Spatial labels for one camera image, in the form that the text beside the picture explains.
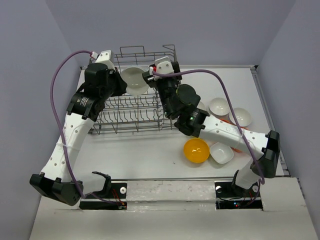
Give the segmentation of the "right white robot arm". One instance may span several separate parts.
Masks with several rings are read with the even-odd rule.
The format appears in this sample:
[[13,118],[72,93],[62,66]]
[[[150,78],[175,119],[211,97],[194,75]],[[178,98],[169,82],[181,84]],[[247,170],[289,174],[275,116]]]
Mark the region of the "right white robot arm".
[[158,91],[164,115],[174,120],[174,126],[184,135],[215,141],[250,155],[251,160],[237,170],[230,183],[235,196],[242,196],[255,183],[263,185],[266,179],[276,176],[280,155],[280,134],[274,130],[267,134],[249,131],[240,124],[230,124],[199,109],[201,97],[188,84],[181,84],[183,75],[206,73],[220,83],[227,103],[231,103],[221,77],[210,70],[180,71],[177,62],[165,61],[152,64],[142,74],[143,80]]

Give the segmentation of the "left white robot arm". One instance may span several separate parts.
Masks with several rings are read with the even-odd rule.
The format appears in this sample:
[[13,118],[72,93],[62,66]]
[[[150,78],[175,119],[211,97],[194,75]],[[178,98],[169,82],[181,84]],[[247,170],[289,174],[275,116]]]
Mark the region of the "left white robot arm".
[[80,199],[93,195],[99,199],[110,194],[111,177],[93,171],[76,180],[73,167],[88,132],[110,97],[122,96],[127,84],[113,63],[95,62],[84,71],[84,83],[72,96],[64,124],[59,123],[60,137],[40,173],[32,174],[30,185],[42,196],[74,206]]

